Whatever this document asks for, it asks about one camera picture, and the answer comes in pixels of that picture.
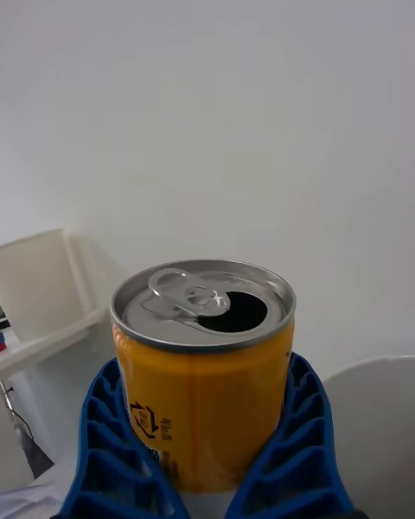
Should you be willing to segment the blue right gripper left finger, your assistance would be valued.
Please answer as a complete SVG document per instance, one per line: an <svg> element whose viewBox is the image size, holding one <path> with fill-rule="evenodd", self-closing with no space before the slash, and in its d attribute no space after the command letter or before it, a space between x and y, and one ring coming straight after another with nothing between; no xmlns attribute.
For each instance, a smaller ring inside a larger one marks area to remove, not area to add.
<svg viewBox="0 0 415 519"><path fill-rule="evenodd" d="M59 518L188 518L160 465L132 431L118 362L93 380L81 410L72 485Z"/></svg>

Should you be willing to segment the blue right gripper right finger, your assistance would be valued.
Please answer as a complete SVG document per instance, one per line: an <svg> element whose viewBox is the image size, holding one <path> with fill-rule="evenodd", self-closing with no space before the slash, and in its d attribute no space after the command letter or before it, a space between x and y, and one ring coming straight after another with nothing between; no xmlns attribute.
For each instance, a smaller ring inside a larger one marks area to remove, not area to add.
<svg viewBox="0 0 415 519"><path fill-rule="evenodd" d="M331 407L310 364L293 353L277 430L256 458L226 518L365 518L335 459Z"/></svg>

